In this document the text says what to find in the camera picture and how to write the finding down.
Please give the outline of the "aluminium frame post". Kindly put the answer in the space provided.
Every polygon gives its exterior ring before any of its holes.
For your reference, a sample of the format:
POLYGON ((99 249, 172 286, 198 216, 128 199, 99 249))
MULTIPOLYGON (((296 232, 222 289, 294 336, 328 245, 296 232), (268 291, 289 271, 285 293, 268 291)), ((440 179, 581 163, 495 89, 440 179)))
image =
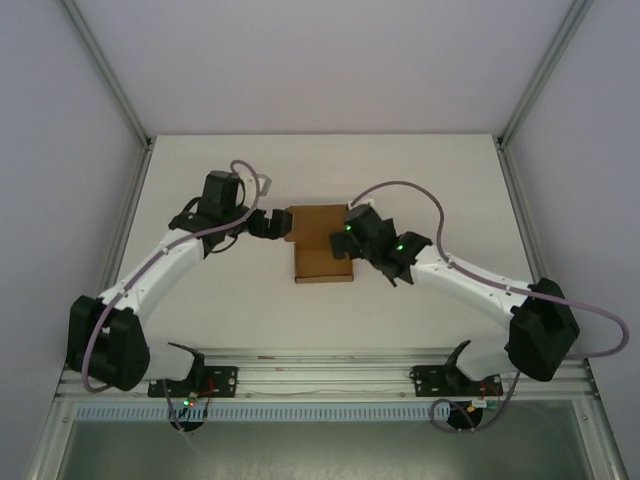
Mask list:
POLYGON ((536 66, 505 127, 496 137, 496 144, 500 150, 504 151, 515 139, 594 1, 572 0, 569 10, 554 33, 548 48, 536 66))
POLYGON ((90 25, 81 12, 76 0, 58 0, 73 30, 86 50, 90 61, 97 68, 107 91, 112 96, 119 110, 121 111, 131 133, 145 150, 150 148, 152 138, 147 133, 139 119, 133 104, 125 93, 115 71, 110 65, 103 49, 99 45, 90 25))

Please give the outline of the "brown cardboard paper box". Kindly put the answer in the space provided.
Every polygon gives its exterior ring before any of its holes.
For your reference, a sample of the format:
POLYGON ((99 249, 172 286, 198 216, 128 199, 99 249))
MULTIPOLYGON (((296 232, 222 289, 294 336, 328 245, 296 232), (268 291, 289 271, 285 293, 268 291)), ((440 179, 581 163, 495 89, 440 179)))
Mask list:
POLYGON ((292 230, 285 241, 294 248, 296 284, 341 283, 354 280, 349 259, 333 257, 329 236, 342 231, 346 204, 290 206, 292 230))

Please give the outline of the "aluminium mounting rail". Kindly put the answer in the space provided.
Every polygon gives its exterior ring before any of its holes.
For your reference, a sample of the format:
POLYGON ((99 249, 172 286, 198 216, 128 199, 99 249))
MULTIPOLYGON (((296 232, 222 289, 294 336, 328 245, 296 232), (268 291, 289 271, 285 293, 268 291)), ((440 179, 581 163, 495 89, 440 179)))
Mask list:
MULTIPOLYGON (((413 401, 410 370, 417 365, 442 364, 449 348, 400 350, 251 350, 205 349, 205 361, 235 366, 239 371, 236 400, 249 401, 413 401)), ((82 387, 80 374, 64 369, 56 399, 142 401, 147 382, 129 392, 109 390, 93 396, 82 387)), ((567 361, 551 382, 522 376, 513 400, 599 399, 590 365, 567 361)))

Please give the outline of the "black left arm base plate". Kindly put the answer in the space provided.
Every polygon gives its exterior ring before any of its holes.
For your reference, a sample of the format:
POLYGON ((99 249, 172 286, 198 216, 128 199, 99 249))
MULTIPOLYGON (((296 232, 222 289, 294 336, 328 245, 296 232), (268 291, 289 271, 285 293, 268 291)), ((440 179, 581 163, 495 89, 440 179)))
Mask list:
POLYGON ((184 399, 191 393, 199 397, 234 398, 238 383, 238 368, 235 366, 205 366, 203 379, 196 386, 190 380, 167 381, 172 398, 184 399))

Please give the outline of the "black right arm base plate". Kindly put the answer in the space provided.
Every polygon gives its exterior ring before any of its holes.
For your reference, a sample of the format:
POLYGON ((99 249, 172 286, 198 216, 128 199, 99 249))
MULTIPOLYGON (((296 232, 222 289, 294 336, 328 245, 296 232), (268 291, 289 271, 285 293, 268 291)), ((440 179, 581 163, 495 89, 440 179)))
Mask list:
POLYGON ((499 376, 483 380, 467 378, 457 367, 417 365, 409 372, 417 397, 499 397, 503 387, 499 376))

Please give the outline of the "aluminium table edge rail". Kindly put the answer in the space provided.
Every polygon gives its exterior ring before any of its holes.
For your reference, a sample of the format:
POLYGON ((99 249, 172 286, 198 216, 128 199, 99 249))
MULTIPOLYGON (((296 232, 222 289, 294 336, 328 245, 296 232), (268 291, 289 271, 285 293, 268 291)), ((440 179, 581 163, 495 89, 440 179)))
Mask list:
POLYGON ((116 223, 113 240, 103 269, 98 287, 99 291, 107 289, 117 281, 135 212, 151 161, 153 147, 154 140, 151 140, 148 145, 142 148, 139 158, 136 160, 133 176, 125 193, 124 204, 116 223))
POLYGON ((547 268, 525 198, 524 188, 507 147, 498 137, 494 138, 494 143, 529 269, 532 276, 539 279, 547 274, 547 268))

